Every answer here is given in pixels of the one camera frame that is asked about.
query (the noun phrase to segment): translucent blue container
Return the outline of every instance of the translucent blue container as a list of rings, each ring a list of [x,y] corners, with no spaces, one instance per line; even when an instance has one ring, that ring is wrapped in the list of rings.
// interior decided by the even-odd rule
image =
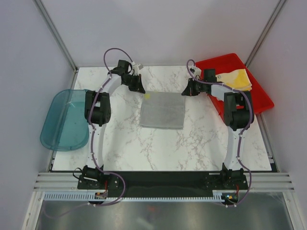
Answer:
[[[84,117],[86,90],[63,90],[49,108],[40,141],[56,151],[72,151],[84,147],[89,139],[88,123]]]

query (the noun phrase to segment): white wall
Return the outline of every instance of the white wall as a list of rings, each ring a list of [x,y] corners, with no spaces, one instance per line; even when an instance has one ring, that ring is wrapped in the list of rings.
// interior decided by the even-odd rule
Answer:
[[[39,135],[73,71],[31,0],[0,1],[0,229],[21,229],[49,151]]]
[[[281,169],[307,214],[307,1],[290,0],[251,63],[275,103],[264,114]]]
[[[125,49],[146,65],[237,53],[245,62],[278,0],[42,0],[75,63]],[[118,53],[108,55],[117,64]]]

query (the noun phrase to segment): gray floor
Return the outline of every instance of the gray floor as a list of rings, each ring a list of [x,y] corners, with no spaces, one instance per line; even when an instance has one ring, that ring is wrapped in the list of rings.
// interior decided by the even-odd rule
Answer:
[[[49,215],[81,202],[45,201]],[[121,202],[85,206],[59,219],[41,214],[38,230],[292,230],[282,194],[249,194],[236,208],[213,203]]]

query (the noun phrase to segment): metal frame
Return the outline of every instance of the metal frame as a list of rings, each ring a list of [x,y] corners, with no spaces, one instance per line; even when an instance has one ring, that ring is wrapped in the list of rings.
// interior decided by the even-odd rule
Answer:
[[[260,37],[258,38],[253,50],[251,51],[245,65],[248,68],[251,64],[251,62],[253,61],[254,57],[256,56],[256,54],[258,53],[261,45],[263,44],[265,38],[267,37],[269,31],[271,30],[272,26],[274,25],[274,22],[276,21],[277,17],[280,15],[283,7],[285,6],[286,2],[288,0],[279,0],[279,2],[277,3],[275,9],[273,10],[272,15],[270,16],[267,24],[265,25],[263,31],[261,32]]]
[[[61,36],[58,33],[58,30],[56,29],[54,23],[52,22],[44,4],[42,3],[41,0],[33,0],[34,4],[36,5],[36,7],[38,8],[38,10],[40,11],[48,29],[50,30],[50,32],[52,33],[55,41],[57,42],[57,44],[59,45],[59,48],[61,49],[61,51],[64,54],[64,57],[67,59],[67,61],[69,62],[70,66],[72,67],[72,69],[74,71],[77,70],[77,66],[75,64],[75,62],[73,61],[67,47],[65,46],[65,43],[63,42]]]
[[[61,51],[63,52],[65,58],[69,62],[70,66],[74,70],[74,77],[71,83],[71,89],[74,88],[78,68],[76,67],[67,47],[65,46],[61,36],[59,35],[54,23],[52,22],[44,4],[41,0],[33,0],[39,11],[41,12],[49,30],[51,31],[52,35],[54,36],[57,44],[59,45]],[[258,38],[253,50],[251,51],[247,61],[246,66],[249,67],[252,60],[254,59],[255,55],[257,54],[258,50],[260,49],[261,45],[263,44],[266,36],[268,35],[270,29],[272,28],[274,22],[276,21],[278,15],[282,11],[283,7],[285,6],[287,0],[279,0],[278,4],[276,5],[274,11],[270,19],[268,20],[267,24],[265,25],[260,37]],[[260,126],[260,131],[264,140],[264,144],[268,153],[268,157],[270,163],[275,163],[276,157],[274,156],[273,148],[270,144],[270,138],[267,132],[267,128],[265,125],[265,121],[263,119],[263,115],[258,115],[257,120]],[[38,221],[38,216],[40,210],[42,208],[42,202],[46,197],[46,194],[62,194],[69,192],[70,194],[89,194],[93,192],[104,192],[104,190],[78,190],[77,184],[78,181],[72,177],[71,172],[49,172],[52,169],[52,164],[56,155],[56,151],[50,152],[50,161],[46,168],[47,172],[39,173],[34,191],[31,197],[30,205],[27,210],[26,217],[24,219],[24,224],[22,229],[23,230],[33,230],[35,229]],[[294,186],[291,182],[291,178],[288,173],[284,172],[253,172],[252,173],[253,180],[250,192],[262,192],[262,193],[269,193],[269,192],[282,192],[286,201],[286,206],[290,215],[290,219],[292,221],[293,227],[295,230],[307,230],[306,224],[303,221],[304,217],[302,215],[302,211],[299,206],[299,202],[296,197],[296,193],[294,191]],[[215,193],[219,192],[233,192],[233,191],[214,191]],[[136,199],[138,201],[146,200],[146,198]],[[191,199],[183,199],[181,201],[191,201]],[[204,201],[205,199],[196,199],[196,201]]]
[[[294,187],[288,173],[253,172],[250,192],[294,192]],[[41,172],[38,174],[33,191],[35,192],[104,192],[104,190],[78,190],[78,180],[70,172]],[[218,190],[218,192],[233,192],[233,190]]]

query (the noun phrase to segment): yellow cloth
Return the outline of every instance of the yellow cloth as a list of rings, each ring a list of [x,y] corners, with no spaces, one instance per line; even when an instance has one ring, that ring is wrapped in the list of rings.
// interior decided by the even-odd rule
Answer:
[[[230,73],[217,74],[216,77],[217,81],[222,81],[231,88],[241,91],[251,90],[251,83],[245,69],[237,69]]]

